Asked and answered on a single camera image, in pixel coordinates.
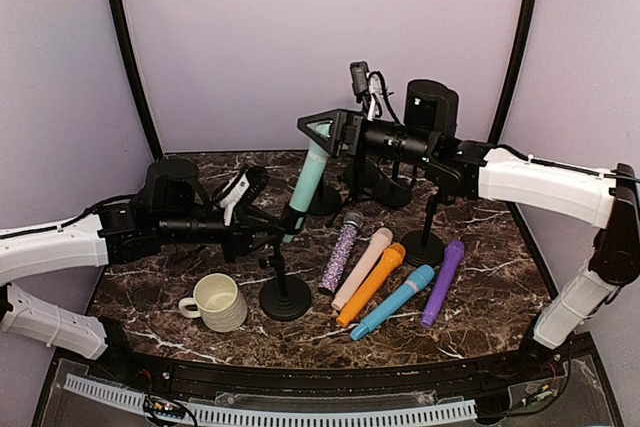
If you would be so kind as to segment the black front table rail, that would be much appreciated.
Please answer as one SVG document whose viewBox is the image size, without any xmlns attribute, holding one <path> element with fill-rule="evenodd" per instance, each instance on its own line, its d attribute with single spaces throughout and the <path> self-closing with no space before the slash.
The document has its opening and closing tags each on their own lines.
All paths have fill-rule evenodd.
<svg viewBox="0 0 640 427">
<path fill-rule="evenodd" d="M 109 351 L 90 371 L 126 386 L 179 399 L 224 392 L 294 397 L 347 397 L 433 391 L 438 397 L 504 396 L 509 387 L 564 374 L 569 344 L 550 351 L 519 348 L 467 360 L 363 369 L 276 369 L 171 360 L 131 350 Z"/>
</svg>

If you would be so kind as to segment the black stand of green microphone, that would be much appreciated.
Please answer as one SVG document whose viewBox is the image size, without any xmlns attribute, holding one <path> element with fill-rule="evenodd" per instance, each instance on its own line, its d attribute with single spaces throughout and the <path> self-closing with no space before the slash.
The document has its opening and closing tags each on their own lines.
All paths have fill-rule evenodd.
<svg viewBox="0 0 640 427">
<path fill-rule="evenodd" d="M 284 256 L 281 252 L 286 236 L 296 235 L 304 224 L 309 206 L 290 202 L 283 210 L 278 230 L 270 235 L 267 244 L 273 253 L 260 259 L 262 266 L 270 267 L 275 277 L 267 281 L 259 293 L 259 304 L 265 315 L 280 322 L 289 322 L 303 316 L 312 304 L 309 286 L 296 275 L 287 275 Z"/>
</svg>

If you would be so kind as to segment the blue microphone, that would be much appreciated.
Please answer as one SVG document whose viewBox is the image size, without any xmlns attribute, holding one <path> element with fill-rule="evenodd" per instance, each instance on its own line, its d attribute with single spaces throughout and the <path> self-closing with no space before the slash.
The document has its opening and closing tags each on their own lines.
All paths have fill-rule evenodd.
<svg viewBox="0 0 640 427">
<path fill-rule="evenodd" d="M 350 333 L 352 341 L 359 341 L 366 335 L 375 331 L 390 316 L 395 314 L 404 304 L 415 295 L 423 291 L 433 280 L 434 269 L 428 265 L 422 265 L 414 270 L 390 296 L 369 313 Z"/>
</svg>

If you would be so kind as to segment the beige pink microphone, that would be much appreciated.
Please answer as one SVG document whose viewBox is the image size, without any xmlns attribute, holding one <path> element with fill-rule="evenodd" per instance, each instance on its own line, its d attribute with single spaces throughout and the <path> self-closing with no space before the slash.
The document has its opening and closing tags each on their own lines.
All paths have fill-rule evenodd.
<svg viewBox="0 0 640 427">
<path fill-rule="evenodd" d="M 334 310 L 341 311 L 343 309 L 374 268 L 383 251 L 391 245 L 392 240 L 393 233 L 386 227 L 379 228 L 373 233 L 368 247 L 335 294 L 331 302 L 331 307 Z"/>
</svg>

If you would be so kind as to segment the left black frame post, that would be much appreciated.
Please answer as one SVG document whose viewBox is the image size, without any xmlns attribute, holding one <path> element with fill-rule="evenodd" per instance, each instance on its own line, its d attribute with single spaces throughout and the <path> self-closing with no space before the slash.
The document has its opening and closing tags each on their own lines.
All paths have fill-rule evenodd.
<svg viewBox="0 0 640 427">
<path fill-rule="evenodd" d="M 116 38 L 143 134 L 154 161 L 164 156 L 160 139 L 152 119 L 151 110 L 144 91 L 133 42 L 131 39 L 124 0 L 108 0 Z"/>
</svg>

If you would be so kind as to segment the orange microphone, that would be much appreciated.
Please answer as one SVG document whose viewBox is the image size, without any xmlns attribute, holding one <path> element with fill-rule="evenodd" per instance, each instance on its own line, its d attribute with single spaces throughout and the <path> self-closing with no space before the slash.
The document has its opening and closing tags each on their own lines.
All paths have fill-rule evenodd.
<svg viewBox="0 0 640 427">
<path fill-rule="evenodd" d="M 403 263 L 405 255 L 406 248 L 401 243 L 394 243 L 383 251 L 373 271 L 340 311 L 336 319 L 340 327 L 347 327 L 357 317 L 391 273 Z"/>
</svg>

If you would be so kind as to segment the glitter purple silver microphone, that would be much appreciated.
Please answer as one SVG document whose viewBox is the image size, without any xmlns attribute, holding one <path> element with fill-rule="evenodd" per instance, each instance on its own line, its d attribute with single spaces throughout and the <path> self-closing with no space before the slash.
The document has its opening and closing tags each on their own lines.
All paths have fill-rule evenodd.
<svg viewBox="0 0 640 427">
<path fill-rule="evenodd" d="M 336 292 L 363 222 L 364 216 L 361 212 L 349 211 L 346 213 L 338 240 L 332 249 L 330 259 L 319 282 L 318 290 L 321 294 L 331 295 Z"/>
</svg>

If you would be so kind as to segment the right black frame post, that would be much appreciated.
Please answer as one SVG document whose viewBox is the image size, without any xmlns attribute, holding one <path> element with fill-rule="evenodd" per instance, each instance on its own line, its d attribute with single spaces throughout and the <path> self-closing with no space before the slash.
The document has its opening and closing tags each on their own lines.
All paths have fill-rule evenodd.
<svg viewBox="0 0 640 427">
<path fill-rule="evenodd" d="M 520 3 L 509 62 L 488 136 L 488 142 L 492 144 L 500 141 L 508 119 L 527 47 L 535 3 L 536 0 L 521 0 Z"/>
</svg>

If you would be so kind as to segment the black tripod microphone stand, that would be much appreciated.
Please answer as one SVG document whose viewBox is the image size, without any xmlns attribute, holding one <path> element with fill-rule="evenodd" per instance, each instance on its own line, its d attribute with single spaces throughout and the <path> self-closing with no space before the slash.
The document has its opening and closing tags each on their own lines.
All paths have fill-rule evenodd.
<svg viewBox="0 0 640 427">
<path fill-rule="evenodd" d="M 365 155 L 356 155 L 353 157 L 353 159 L 355 160 L 355 172 L 354 172 L 354 181 L 352 185 L 348 185 L 349 186 L 349 191 L 348 191 L 348 195 L 347 197 L 342 200 L 341 206 L 339 208 L 339 210 L 334 213 L 332 215 L 332 217 L 325 223 L 325 226 L 327 228 L 331 227 L 332 224 L 334 223 L 334 221 L 336 220 L 336 218 L 338 217 L 338 215 L 341 213 L 341 211 L 349 206 L 349 205 L 355 205 L 359 202 L 364 202 L 364 201 L 368 201 L 368 200 L 372 200 L 373 196 L 372 193 L 368 191 L 369 188 L 372 187 L 368 187 L 368 188 L 359 188 L 357 186 L 357 182 L 358 182 L 358 170 L 361 168 L 361 166 L 364 164 L 364 160 L 367 159 Z"/>
</svg>

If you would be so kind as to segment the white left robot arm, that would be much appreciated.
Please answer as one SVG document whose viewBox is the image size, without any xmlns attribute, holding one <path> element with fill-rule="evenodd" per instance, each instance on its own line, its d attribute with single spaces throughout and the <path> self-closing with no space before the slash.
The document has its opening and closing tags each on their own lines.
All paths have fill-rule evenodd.
<svg viewBox="0 0 640 427">
<path fill-rule="evenodd" d="M 168 158 L 149 165 L 136 194 L 114 196 L 78 216 L 1 233 L 1 329 L 74 352 L 101 358 L 120 383 L 141 374 L 140 359 L 113 321 L 69 312 L 34 297 L 16 280 L 76 267 L 105 267 L 153 256 L 166 244 L 215 245 L 233 262 L 260 247 L 255 237 L 275 242 L 283 233 L 276 219 L 254 206 L 269 180 L 262 166 L 243 165 L 225 185 L 208 193 L 198 166 Z"/>
</svg>

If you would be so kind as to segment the cream ceramic mug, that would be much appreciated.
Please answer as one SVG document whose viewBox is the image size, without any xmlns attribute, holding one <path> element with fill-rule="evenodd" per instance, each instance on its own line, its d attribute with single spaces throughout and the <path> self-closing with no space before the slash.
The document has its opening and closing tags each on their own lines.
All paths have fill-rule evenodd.
<svg viewBox="0 0 640 427">
<path fill-rule="evenodd" d="M 187 319 L 200 318 L 208 329 L 218 333 L 239 329 L 248 315 L 248 307 L 238 285 L 223 273 L 201 278 L 192 296 L 179 301 L 178 310 Z"/>
</svg>

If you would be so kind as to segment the black stand of purple microphone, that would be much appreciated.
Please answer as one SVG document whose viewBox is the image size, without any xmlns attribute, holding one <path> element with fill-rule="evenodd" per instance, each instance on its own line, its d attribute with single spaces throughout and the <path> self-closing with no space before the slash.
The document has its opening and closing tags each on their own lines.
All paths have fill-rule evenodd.
<svg viewBox="0 0 640 427">
<path fill-rule="evenodd" d="M 402 238 L 401 244 L 406 250 L 404 261 L 407 264 L 415 267 L 424 264 L 436 267 L 443 261 L 445 250 L 443 241 L 431 231 L 440 202 L 441 193 L 437 190 L 427 200 L 423 228 L 408 232 Z"/>
</svg>

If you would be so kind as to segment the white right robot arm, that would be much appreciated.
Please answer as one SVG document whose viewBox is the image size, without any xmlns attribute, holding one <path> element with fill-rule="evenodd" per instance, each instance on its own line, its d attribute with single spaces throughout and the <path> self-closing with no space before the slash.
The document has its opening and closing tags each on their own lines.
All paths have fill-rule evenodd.
<svg viewBox="0 0 640 427">
<path fill-rule="evenodd" d="M 466 198 L 523 204 L 581 220 L 598 233 L 593 254 L 538 316 L 528 343 L 510 360 L 521 381 L 549 363 L 547 349 L 569 334 L 639 276 L 639 196 L 633 168 L 613 170 L 562 164 L 500 144 L 455 136 L 459 96 L 426 79 L 408 83 L 402 123 L 333 109 L 301 117 L 298 129 L 331 156 L 347 149 L 416 166 L 441 200 Z"/>
</svg>

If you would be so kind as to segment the mint green microphone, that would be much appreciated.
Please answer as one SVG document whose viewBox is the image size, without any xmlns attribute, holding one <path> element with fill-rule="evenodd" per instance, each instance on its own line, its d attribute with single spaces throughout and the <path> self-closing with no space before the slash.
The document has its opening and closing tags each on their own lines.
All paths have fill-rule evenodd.
<svg viewBox="0 0 640 427">
<path fill-rule="evenodd" d="M 298 181 L 289 203 L 285 206 L 280 219 L 284 229 L 282 242 L 291 242 L 303 227 L 306 213 L 311 205 L 316 189 L 323 175 L 329 154 L 314 140 L 309 148 Z"/>
</svg>

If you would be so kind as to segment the black stand of blue microphone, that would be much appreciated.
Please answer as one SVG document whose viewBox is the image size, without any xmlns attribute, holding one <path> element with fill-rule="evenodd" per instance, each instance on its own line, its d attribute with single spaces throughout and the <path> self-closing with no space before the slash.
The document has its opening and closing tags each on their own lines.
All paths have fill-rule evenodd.
<svg viewBox="0 0 640 427">
<path fill-rule="evenodd" d="M 322 182 L 318 185 L 308 209 L 311 216 L 328 216 L 336 213 L 342 203 L 342 197 L 334 187 Z"/>
</svg>

